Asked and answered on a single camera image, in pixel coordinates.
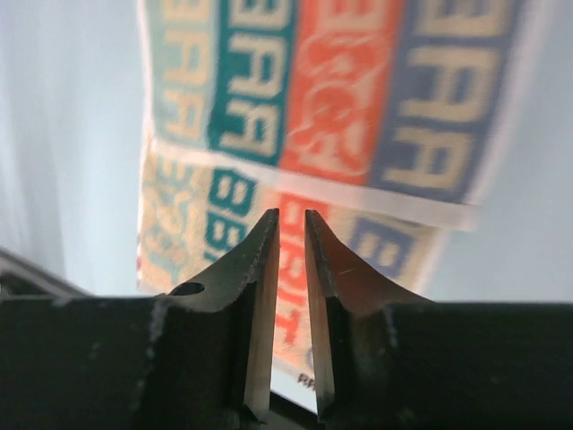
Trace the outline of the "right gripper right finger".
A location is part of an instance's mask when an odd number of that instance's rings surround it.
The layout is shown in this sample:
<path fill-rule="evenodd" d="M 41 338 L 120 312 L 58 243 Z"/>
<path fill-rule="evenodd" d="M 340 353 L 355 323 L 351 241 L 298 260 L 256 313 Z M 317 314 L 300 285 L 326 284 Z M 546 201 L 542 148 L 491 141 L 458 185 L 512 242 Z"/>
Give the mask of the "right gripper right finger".
<path fill-rule="evenodd" d="M 437 303 L 305 213 L 319 420 L 328 429 L 569 429 L 569 304 Z"/>

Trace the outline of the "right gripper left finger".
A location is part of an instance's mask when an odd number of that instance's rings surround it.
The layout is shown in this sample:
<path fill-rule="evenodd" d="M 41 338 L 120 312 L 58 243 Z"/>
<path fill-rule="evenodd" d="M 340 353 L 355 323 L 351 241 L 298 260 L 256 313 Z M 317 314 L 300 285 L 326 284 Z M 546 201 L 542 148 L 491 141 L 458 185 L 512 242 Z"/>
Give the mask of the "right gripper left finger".
<path fill-rule="evenodd" d="M 167 294 L 1 297 L 2 428 L 259 428 L 278 251 L 273 209 Z"/>

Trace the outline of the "printed letters towel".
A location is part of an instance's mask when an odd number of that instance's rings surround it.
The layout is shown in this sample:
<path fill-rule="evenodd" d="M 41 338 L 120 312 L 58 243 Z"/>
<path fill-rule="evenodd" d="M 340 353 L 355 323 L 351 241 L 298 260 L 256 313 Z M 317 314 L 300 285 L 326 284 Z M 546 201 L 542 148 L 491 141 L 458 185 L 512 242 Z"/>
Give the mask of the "printed letters towel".
<path fill-rule="evenodd" d="M 280 220 L 274 366 L 314 386 L 304 212 L 421 291 L 505 154 L 550 1 L 141 1 L 138 283 Z"/>

